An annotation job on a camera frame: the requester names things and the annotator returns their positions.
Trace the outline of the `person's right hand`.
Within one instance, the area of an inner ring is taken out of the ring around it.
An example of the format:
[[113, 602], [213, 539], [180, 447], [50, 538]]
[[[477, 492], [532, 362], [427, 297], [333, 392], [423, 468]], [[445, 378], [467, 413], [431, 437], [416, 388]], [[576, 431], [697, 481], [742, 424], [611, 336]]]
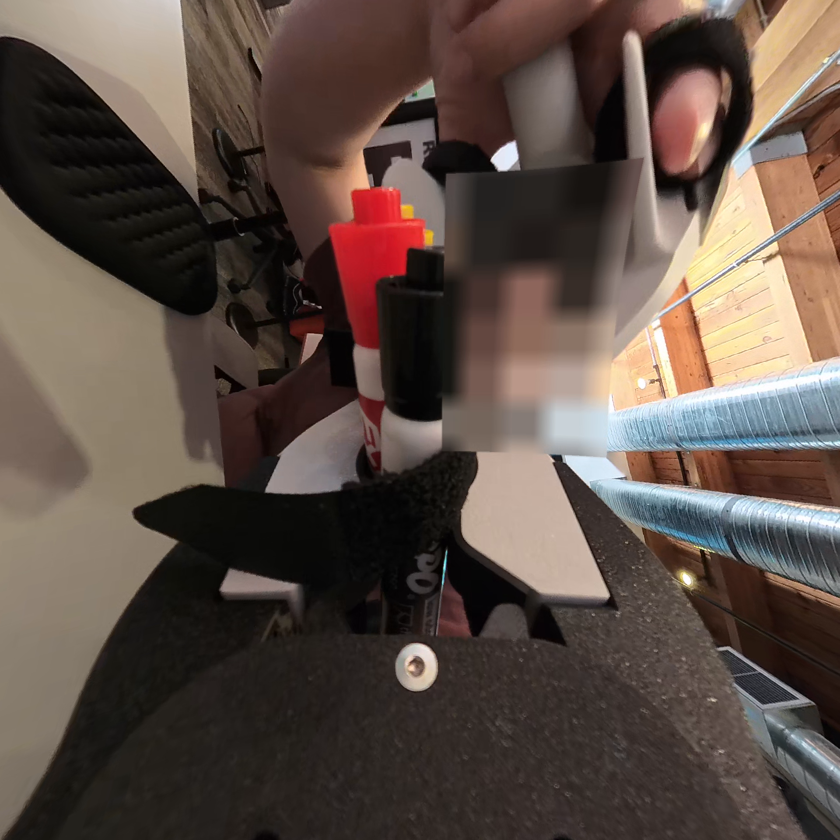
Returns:
[[[672, 20], [700, 13], [705, 2], [438, 2], [430, 36], [438, 139], [462, 141], [492, 156], [514, 140], [502, 78], [570, 41], [581, 106], [590, 128], [623, 70], [629, 31], [645, 39]], [[659, 168], [690, 179], [702, 174], [719, 144], [722, 86], [717, 73], [682, 70], [661, 88], [651, 140]]]

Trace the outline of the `grey metal beam bracket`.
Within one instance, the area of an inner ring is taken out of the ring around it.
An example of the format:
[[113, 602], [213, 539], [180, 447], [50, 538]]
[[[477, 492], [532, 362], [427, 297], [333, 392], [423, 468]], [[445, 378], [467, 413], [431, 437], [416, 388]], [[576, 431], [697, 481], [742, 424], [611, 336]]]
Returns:
[[755, 165], [807, 155], [805, 136], [801, 130], [781, 133], [738, 152], [731, 168], [736, 178], [742, 178]]

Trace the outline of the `red marker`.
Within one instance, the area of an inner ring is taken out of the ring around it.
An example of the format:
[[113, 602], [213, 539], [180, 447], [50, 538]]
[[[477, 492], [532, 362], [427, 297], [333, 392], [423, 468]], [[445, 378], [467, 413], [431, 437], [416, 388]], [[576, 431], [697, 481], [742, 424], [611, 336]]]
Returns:
[[352, 362], [367, 465], [382, 472], [382, 385], [376, 286], [405, 274], [407, 251], [427, 244], [425, 222], [404, 215], [399, 190], [372, 187], [351, 194], [353, 218], [329, 228], [353, 338]]

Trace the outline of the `person's maroon clothing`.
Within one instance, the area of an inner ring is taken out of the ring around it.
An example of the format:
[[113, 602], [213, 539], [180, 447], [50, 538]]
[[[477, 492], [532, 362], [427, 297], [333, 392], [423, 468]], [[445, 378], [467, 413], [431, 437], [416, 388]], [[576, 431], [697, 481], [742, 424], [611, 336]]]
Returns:
[[354, 388], [332, 384], [323, 343], [277, 383], [219, 397], [225, 486], [237, 487], [263, 458], [278, 455], [310, 427], [357, 400]]

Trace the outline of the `silver duct with vent box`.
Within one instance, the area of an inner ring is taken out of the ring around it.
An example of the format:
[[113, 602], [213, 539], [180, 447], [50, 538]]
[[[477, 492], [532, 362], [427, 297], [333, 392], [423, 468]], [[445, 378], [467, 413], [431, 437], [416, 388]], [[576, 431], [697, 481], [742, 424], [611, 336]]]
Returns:
[[837, 825], [839, 750], [825, 736], [816, 704], [734, 648], [717, 652], [765, 759]]

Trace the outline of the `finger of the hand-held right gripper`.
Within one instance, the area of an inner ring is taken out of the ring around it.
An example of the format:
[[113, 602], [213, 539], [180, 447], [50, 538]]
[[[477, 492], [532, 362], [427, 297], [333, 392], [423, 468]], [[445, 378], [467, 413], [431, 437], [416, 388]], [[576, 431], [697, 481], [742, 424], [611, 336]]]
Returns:
[[426, 229], [445, 231], [445, 189], [419, 163], [391, 163], [382, 185], [398, 190], [402, 204], [413, 206]]

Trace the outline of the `black marker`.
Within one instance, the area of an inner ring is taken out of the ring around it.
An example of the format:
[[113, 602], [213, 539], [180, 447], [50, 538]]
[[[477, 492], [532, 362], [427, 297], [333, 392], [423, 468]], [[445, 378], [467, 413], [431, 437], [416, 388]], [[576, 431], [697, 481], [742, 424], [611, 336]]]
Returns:
[[441, 247], [410, 248], [400, 276], [378, 281], [381, 471], [402, 474], [419, 551], [382, 582], [382, 631], [434, 636], [446, 569], [446, 538], [463, 502], [463, 470], [441, 454], [445, 258]]

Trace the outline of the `metal conduit pipe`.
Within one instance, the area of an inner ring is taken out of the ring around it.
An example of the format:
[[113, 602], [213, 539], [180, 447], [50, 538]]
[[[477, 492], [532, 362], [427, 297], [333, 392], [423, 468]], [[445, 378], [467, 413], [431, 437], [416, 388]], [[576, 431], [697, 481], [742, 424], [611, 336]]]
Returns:
[[834, 51], [830, 56], [826, 57], [818, 69], [797, 89], [797, 91], [784, 103], [784, 105], [773, 115], [773, 117], [762, 126], [762, 129], [757, 132], [749, 141], [745, 141], [741, 148], [733, 155], [732, 162], [736, 163], [751, 149], [761, 143], [763, 139], [769, 135], [771, 130], [781, 123], [783, 118], [787, 117], [795, 108], [797, 103], [804, 97], [804, 95], [813, 87], [813, 85], [820, 80], [824, 74], [830, 69], [837, 66], [839, 62], [839, 50]]
[[827, 196], [821, 202], [805, 211], [802, 215], [798, 216], [796, 219], [783, 226], [779, 231], [774, 232], [770, 237], [757, 244], [750, 251], [733, 260], [730, 265], [722, 268], [718, 273], [711, 276], [704, 282], [700, 283], [696, 288], [688, 291], [687, 293], [676, 299], [674, 302], [669, 303], [654, 316], [654, 319], [653, 321], [651, 321], [651, 323], [660, 320], [665, 315], [684, 305], [689, 300], [700, 294], [702, 291], [713, 286], [724, 277], [727, 277], [728, 275], [733, 273], [735, 270], [741, 268], [742, 266], [745, 266], [751, 261], [756, 260], [756, 258], [759, 258], [762, 255], [762, 253], [769, 249], [771, 246], [778, 244], [783, 238], [792, 234], [794, 231], [798, 230], [805, 224], [809, 223], [817, 215], [824, 213], [825, 210], [828, 210], [829, 208], [833, 207], [838, 202], [839, 190], [836, 189], [831, 195]]

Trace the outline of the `black textured cushion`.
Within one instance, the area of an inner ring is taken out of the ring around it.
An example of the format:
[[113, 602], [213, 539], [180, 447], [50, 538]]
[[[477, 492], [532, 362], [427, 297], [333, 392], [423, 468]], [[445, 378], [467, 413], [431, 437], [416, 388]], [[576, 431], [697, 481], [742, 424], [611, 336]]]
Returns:
[[217, 299], [214, 241], [191, 194], [71, 68], [1, 40], [1, 183], [50, 237], [186, 316]]

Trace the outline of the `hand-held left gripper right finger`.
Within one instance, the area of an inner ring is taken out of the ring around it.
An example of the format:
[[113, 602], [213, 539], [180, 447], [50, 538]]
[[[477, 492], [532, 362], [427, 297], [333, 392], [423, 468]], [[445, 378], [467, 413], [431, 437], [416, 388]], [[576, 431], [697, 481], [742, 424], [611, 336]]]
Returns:
[[478, 453], [459, 519], [459, 595], [474, 635], [562, 640], [558, 607], [611, 601], [549, 455]]

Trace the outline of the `silver ventilation duct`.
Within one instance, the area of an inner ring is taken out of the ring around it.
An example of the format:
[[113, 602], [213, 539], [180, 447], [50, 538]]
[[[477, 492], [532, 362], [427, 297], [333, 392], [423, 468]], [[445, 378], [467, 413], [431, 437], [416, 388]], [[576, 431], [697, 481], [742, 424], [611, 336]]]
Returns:
[[642, 529], [839, 596], [837, 508], [627, 479], [591, 488]]
[[610, 413], [609, 452], [838, 450], [839, 359]]

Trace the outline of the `person's right forearm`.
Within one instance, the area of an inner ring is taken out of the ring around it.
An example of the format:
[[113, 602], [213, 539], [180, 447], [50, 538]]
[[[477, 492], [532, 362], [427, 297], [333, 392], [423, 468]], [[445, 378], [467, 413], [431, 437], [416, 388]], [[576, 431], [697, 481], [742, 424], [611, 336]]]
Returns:
[[369, 185], [363, 149], [405, 97], [433, 80], [438, 138], [455, 137], [448, 50], [459, 2], [302, 1], [262, 66], [269, 178], [301, 255], [351, 219]]

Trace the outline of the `black chair base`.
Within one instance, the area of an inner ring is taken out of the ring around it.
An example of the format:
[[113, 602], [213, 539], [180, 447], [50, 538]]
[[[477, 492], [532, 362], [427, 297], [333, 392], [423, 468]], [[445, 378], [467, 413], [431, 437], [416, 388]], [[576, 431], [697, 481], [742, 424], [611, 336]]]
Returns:
[[[216, 244], [252, 237], [255, 263], [246, 279], [229, 278], [225, 287], [231, 300], [224, 312], [226, 324], [239, 338], [254, 349], [259, 332], [267, 327], [284, 326], [317, 310], [302, 285], [301, 253], [287, 225], [287, 216], [273, 187], [265, 182], [269, 206], [260, 205], [254, 189], [248, 160], [264, 153], [262, 145], [239, 148], [229, 132], [221, 127], [211, 131], [213, 149], [227, 176], [227, 189], [245, 196], [251, 212], [244, 213], [222, 196], [199, 188], [198, 200], [203, 207], [221, 207], [228, 217], [209, 224]], [[268, 317], [257, 319], [242, 294], [262, 284], [268, 295], [264, 304]]]

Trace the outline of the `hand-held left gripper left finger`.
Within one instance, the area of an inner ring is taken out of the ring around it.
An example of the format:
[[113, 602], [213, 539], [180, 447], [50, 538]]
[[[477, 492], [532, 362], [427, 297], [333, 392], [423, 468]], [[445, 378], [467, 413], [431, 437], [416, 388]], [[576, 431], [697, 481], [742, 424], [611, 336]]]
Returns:
[[[362, 450], [362, 422], [357, 402], [343, 406], [316, 423], [278, 456], [262, 458], [238, 488], [280, 494], [314, 494], [339, 490], [357, 479], [356, 459]], [[315, 594], [300, 584], [228, 570], [219, 587], [229, 602], [281, 602], [296, 623], [305, 621]]]

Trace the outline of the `yellow marker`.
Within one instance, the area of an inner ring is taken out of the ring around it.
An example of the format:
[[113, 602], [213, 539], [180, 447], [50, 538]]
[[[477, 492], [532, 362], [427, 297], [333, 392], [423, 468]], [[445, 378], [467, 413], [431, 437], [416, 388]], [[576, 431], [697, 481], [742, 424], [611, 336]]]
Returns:
[[418, 222], [423, 223], [423, 235], [424, 235], [424, 244], [423, 246], [426, 248], [431, 248], [434, 246], [434, 231], [426, 226], [425, 221], [422, 218], [415, 217], [415, 210], [412, 204], [402, 204], [401, 205], [401, 216], [402, 221], [404, 223], [407, 222]]

